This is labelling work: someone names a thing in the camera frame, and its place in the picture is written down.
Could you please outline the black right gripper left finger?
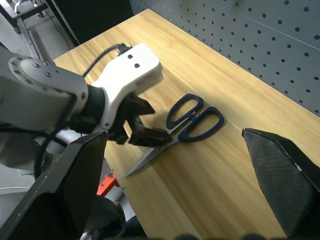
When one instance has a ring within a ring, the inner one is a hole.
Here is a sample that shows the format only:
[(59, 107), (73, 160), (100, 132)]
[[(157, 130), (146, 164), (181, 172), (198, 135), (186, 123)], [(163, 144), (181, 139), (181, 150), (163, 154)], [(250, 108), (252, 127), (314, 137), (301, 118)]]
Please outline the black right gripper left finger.
[(83, 136), (34, 182), (0, 227), (0, 240), (79, 240), (97, 196), (108, 136)]

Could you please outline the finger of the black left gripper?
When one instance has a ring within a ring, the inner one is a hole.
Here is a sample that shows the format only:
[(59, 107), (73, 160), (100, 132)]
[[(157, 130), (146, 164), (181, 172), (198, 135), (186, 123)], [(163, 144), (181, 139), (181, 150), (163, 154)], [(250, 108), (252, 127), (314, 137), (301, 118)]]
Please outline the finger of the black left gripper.
[(141, 147), (161, 147), (172, 140), (171, 135), (164, 129), (138, 127), (132, 131), (129, 144)]
[(133, 93), (129, 95), (129, 114), (131, 116), (136, 117), (152, 115), (155, 113), (156, 111), (147, 100), (142, 99)]

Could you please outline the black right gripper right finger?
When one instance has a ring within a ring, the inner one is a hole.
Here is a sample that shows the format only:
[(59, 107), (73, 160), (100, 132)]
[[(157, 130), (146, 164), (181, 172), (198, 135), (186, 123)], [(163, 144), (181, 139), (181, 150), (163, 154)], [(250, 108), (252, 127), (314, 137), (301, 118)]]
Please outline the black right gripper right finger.
[(244, 128), (258, 185), (285, 235), (320, 238), (320, 167), (293, 141)]

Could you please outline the navy handled scissors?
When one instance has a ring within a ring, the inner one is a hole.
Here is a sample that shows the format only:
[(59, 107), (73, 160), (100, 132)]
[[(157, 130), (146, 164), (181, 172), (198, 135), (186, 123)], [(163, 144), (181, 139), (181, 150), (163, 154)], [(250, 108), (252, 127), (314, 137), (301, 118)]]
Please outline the navy handled scissors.
[[(194, 100), (196, 101), (196, 105), (191, 108), (187, 113), (185, 113), (179, 119), (173, 121), (172, 117), (183, 104), (187, 101)], [(222, 113), (214, 106), (207, 107), (203, 112), (200, 114), (196, 114), (198, 110), (200, 110), (204, 106), (203, 98), (187, 93), (181, 99), (179, 99), (169, 110), (166, 118), (166, 128), (167, 133), (172, 134), (175, 130), (180, 129), (180, 131), (175, 134), (172, 139), (163, 146), (160, 147), (152, 147), (150, 148), (143, 156), (141, 156), (127, 171), (127, 173), (123, 176), (124, 178), (134, 174), (142, 167), (144, 167), (147, 163), (154, 160), (159, 154), (164, 152), (166, 149), (170, 148), (171, 146), (177, 143), (196, 143), (203, 141), (213, 134), (215, 134), (225, 123), (225, 118)], [(215, 125), (213, 125), (208, 131), (197, 135), (197, 136), (189, 136), (189, 132), (196, 128), (199, 123), (207, 116), (215, 115), (218, 117), (218, 121)]]

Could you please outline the grey metal pegboard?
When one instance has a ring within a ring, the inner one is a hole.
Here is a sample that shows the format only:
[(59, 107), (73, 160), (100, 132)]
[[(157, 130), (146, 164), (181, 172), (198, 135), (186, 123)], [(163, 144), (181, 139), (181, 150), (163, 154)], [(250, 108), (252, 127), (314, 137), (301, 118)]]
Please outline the grey metal pegboard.
[(320, 0), (129, 0), (320, 117)]

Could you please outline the orange clamp part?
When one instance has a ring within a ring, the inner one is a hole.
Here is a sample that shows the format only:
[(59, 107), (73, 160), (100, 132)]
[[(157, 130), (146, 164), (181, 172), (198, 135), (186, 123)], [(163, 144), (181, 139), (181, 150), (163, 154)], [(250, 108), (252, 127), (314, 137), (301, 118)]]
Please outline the orange clamp part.
[(116, 179), (116, 175), (112, 170), (109, 174), (107, 174), (104, 180), (99, 184), (97, 189), (97, 195), (105, 197), (113, 187), (119, 187), (119, 183)]

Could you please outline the grey metal table frame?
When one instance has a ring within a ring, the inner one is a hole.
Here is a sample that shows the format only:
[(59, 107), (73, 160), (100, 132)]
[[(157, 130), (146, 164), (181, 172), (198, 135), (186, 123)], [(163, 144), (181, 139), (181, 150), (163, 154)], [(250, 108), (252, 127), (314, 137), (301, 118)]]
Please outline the grey metal table frame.
[(0, 45), (52, 62), (79, 41), (54, 0), (0, 0)]

